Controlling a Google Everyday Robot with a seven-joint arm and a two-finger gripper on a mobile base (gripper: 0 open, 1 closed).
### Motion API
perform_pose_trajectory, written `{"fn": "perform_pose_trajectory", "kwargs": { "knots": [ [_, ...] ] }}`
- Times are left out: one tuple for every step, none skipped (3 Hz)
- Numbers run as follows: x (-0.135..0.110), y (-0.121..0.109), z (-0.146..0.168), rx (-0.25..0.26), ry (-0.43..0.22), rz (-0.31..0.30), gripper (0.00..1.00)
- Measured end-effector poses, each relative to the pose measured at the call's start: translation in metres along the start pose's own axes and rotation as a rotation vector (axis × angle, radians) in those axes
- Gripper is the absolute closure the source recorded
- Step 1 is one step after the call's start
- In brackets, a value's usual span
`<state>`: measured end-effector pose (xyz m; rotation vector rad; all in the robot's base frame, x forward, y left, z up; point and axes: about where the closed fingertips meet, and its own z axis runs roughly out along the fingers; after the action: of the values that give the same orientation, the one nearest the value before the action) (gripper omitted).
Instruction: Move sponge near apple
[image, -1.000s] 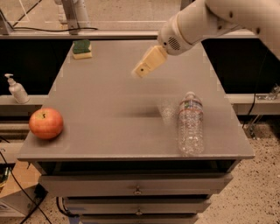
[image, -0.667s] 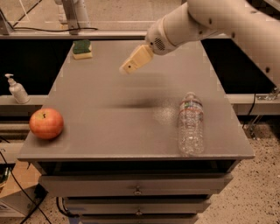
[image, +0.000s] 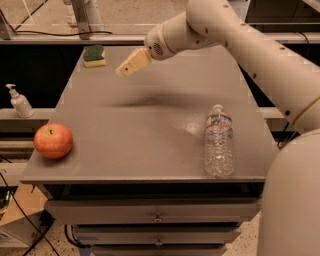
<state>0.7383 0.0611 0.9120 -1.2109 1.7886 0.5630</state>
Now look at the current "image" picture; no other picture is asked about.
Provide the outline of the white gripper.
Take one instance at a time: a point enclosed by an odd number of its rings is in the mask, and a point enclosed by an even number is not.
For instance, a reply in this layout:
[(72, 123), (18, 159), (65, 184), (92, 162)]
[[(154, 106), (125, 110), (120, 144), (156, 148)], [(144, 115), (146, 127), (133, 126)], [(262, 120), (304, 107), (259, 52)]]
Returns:
[(152, 28), (144, 40), (145, 47), (135, 49), (116, 69), (119, 77), (127, 77), (151, 64), (155, 60), (171, 58), (174, 53), (168, 45), (165, 35), (165, 24)]

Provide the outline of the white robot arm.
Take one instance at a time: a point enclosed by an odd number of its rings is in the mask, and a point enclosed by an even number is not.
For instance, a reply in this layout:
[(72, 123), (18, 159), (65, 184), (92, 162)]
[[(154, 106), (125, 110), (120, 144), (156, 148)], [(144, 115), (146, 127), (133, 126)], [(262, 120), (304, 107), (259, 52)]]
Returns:
[(320, 255), (320, 68), (246, 24), (227, 0), (188, 0), (184, 13), (150, 30), (117, 68), (218, 43), (299, 132), (267, 172), (257, 256)]

